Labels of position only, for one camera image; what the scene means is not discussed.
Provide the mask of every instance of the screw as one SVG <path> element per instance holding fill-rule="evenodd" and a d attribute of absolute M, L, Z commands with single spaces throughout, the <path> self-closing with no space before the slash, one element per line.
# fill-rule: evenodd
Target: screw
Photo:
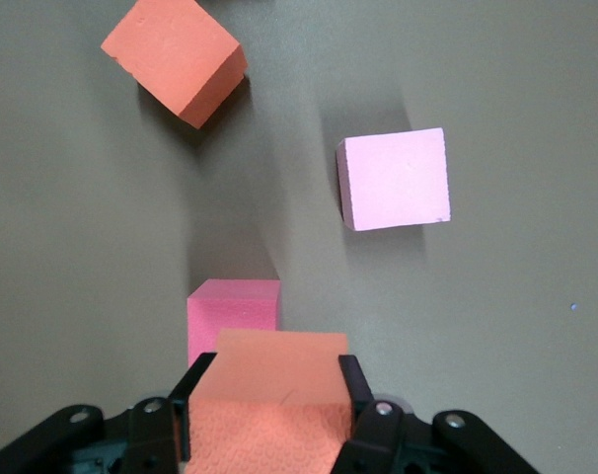
<path fill-rule="evenodd" d="M 463 428 L 466 425 L 464 419 L 454 413 L 446 416 L 446 423 L 452 428 Z"/>
<path fill-rule="evenodd" d="M 392 407 L 391 405 L 389 405 L 387 402 L 380 402 L 378 405 L 376 405 L 376 411 L 380 415 L 386 416 L 386 415 L 389 415 L 391 412 L 394 411 L 394 407 Z"/>
<path fill-rule="evenodd" d="M 89 418 L 89 412 L 85 409 L 80 410 L 79 412 L 74 413 L 69 418 L 69 422 L 71 423 L 80 423 Z"/>
<path fill-rule="evenodd" d="M 152 400 L 151 402 L 148 402 L 145 407 L 143 407 L 143 411 L 145 413 L 154 413 L 157 410 L 159 410 L 162 406 L 163 403 L 161 402 L 161 400 Z"/>

